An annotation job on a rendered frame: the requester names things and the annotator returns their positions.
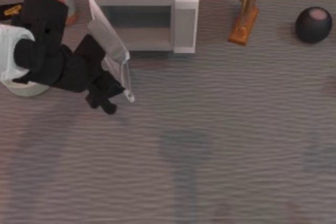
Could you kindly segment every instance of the brown wooden stand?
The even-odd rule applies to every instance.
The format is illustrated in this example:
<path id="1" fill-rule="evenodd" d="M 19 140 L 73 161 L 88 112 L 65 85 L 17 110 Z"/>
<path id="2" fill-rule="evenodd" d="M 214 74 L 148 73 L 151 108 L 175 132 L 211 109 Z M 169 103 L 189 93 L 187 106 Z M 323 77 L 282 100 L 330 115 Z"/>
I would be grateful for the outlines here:
<path id="1" fill-rule="evenodd" d="M 229 42 L 236 43 L 242 46 L 247 44 L 248 37 L 253 28 L 254 22 L 258 16 L 259 9 L 257 6 L 248 14 L 245 25 L 240 26 L 240 15 L 238 16 L 232 31 L 230 33 Z"/>

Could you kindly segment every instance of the table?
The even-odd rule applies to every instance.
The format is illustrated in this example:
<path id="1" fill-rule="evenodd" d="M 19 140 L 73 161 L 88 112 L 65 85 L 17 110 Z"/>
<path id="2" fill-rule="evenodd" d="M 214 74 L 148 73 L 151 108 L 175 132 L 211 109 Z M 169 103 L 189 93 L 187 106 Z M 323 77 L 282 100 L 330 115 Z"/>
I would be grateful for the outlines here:
<path id="1" fill-rule="evenodd" d="M 72 49 L 89 20 L 77 4 Z M 238 3 L 201 2 L 196 54 L 132 54 L 136 103 L 117 97 L 114 116 L 86 94 L 1 86 L 0 222 L 333 223 L 335 33 L 315 46 L 290 33 L 311 5 L 336 12 L 259 1 L 241 47 L 226 41 Z"/>

